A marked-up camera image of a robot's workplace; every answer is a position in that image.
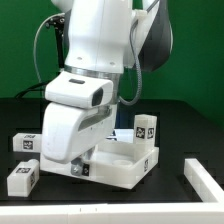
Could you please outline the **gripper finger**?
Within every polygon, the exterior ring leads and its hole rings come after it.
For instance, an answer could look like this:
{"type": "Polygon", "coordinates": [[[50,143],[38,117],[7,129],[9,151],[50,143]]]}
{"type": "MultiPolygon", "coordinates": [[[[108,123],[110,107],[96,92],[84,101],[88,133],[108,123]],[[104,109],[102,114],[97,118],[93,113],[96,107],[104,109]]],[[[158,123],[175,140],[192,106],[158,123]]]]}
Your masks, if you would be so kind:
{"type": "Polygon", "coordinates": [[[71,174],[74,176],[88,176],[90,166],[82,161],[81,158],[76,158],[71,161],[71,174]]]}

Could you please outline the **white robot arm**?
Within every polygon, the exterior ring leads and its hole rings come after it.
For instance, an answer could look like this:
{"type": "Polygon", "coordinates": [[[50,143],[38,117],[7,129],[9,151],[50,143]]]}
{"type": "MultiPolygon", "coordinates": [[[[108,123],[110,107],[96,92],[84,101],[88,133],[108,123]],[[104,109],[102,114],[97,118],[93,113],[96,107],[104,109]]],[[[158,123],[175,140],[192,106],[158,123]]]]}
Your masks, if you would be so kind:
{"type": "Polygon", "coordinates": [[[82,156],[106,139],[116,122],[126,68],[153,71],[171,52],[167,0],[72,0],[65,7],[68,54],[45,89],[41,169],[84,171],[82,156]]]}

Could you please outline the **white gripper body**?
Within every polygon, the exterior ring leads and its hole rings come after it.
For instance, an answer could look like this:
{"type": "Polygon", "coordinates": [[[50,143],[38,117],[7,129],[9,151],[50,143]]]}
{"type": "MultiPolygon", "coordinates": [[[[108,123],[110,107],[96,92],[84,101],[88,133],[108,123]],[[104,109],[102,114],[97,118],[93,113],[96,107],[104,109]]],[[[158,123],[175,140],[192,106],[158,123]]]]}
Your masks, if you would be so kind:
{"type": "Polygon", "coordinates": [[[80,109],[50,103],[44,114],[42,153],[66,164],[107,138],[115,127],[117,105],[80,109]]]}

